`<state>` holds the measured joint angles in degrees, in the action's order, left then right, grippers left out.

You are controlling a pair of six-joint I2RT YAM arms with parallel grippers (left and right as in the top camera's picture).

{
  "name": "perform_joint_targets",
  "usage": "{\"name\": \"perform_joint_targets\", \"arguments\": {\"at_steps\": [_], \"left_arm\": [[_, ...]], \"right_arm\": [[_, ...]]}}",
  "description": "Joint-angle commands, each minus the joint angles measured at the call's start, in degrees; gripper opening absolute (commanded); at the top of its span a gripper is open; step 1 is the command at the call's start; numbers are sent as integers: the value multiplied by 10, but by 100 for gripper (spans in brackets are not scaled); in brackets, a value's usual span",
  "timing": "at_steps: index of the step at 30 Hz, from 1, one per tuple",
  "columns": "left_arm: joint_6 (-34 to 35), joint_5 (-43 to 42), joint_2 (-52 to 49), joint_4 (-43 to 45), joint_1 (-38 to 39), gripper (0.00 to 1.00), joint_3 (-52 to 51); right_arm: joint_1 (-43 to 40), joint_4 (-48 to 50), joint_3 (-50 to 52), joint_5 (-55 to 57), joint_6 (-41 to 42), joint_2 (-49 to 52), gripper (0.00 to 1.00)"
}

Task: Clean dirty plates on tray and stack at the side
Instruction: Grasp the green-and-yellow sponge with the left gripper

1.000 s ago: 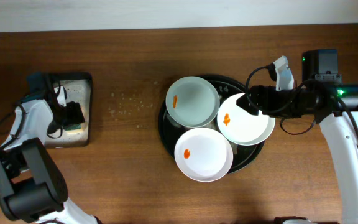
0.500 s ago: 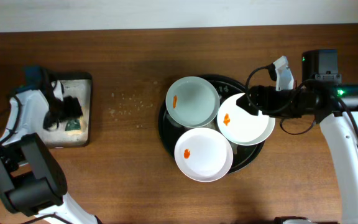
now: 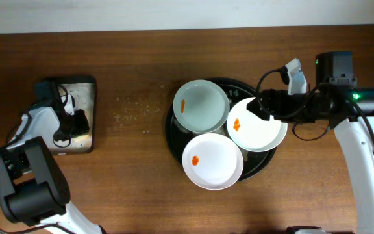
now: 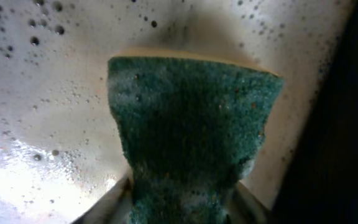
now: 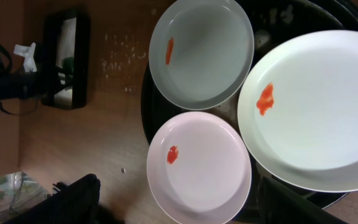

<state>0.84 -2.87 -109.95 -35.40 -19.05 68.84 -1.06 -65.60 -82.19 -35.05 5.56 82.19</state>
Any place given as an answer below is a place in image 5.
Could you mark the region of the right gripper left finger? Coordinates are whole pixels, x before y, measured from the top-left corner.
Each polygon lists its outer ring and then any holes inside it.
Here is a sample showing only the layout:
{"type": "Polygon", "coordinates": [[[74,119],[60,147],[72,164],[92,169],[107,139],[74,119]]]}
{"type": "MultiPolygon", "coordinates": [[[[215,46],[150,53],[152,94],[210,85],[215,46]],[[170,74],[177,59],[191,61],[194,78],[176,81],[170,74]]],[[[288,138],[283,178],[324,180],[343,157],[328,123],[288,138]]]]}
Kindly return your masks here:
{"type": "Polygon", "coordinates": [[[100,180],[88,174],[6,224],[90,224],[96,221],[100,180]]]}

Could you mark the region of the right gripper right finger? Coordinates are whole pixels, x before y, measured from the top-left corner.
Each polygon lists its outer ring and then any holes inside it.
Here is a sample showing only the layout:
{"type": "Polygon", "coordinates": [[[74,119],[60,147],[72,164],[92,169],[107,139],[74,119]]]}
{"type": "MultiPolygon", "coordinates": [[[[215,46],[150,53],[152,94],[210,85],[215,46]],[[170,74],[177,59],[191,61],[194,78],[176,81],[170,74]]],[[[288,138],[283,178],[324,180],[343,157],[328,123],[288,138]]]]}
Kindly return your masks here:
{"type": "Polygon", "coordinates": [[[260,180],[259,214],[262,224],[346,224],[270,177],[260,180]]]}

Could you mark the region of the pink-white plate front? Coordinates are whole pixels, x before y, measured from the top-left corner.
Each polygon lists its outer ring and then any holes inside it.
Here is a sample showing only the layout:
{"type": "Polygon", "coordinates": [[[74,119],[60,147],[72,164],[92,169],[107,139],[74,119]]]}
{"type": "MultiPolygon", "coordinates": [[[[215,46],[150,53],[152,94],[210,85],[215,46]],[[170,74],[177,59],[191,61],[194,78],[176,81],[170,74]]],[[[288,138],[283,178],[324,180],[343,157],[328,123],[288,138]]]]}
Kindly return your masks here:
{"type": "Polygon", "coordinates": [[[147,179],[155,201],[177,223],[227,223],[248,198],[252,168],[229,123],[192,111],[169,119],[153,137],[147,179]]]}

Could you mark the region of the white plate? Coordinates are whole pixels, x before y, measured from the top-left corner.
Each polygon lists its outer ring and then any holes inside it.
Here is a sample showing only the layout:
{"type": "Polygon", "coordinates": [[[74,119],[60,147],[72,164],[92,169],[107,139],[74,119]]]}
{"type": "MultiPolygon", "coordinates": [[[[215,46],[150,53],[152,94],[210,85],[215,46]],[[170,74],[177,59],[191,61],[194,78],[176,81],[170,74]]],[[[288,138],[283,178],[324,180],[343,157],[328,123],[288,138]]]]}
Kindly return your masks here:
{"type": "Polygon", "coordinates": [[[275,47],[248,74],[237,120],[275,177],[320,192],[358,190],[358,32],[314,32],[275,47]]]}

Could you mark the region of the green yellow sponge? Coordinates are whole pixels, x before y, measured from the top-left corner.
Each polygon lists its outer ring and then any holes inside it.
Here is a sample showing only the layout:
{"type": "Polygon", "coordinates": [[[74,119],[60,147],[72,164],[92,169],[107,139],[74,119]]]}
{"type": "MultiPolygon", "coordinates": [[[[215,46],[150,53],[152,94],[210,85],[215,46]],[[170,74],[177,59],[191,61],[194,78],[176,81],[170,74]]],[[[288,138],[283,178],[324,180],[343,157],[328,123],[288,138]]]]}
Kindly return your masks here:
{"type": "Polygon", "coordinates": [[[72,75],[74,71],[74,57],[66,57],[62,60],[62,70],[65,75],[72,75]]]}

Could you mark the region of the grey-green plate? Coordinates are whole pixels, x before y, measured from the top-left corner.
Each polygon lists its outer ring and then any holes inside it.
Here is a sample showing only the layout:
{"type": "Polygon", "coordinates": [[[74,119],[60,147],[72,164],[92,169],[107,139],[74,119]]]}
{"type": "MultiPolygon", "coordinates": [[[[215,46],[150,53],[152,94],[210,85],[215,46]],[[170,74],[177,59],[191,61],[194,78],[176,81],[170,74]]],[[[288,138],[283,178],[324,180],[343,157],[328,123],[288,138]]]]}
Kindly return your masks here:
{"type": "Polygon", "coordinates": [[[154,28],[149,68],[169,102],[206,110],[238,91],[253,56],[253,29],[237,1],[178,0],[154,28]]]}

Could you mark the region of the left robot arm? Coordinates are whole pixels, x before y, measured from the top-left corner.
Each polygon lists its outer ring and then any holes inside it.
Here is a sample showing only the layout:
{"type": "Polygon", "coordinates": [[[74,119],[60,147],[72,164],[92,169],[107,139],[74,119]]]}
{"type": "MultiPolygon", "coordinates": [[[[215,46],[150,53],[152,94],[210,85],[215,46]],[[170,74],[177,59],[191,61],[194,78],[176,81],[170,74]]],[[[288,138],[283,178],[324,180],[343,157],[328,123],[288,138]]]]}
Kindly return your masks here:
{"type": "Polygon", "coordinates": [[[45,93],[44,80],[38,72],[12,71],[10,53],[0,44],[0,104],[13,98],[28,99],[45,93]]]}

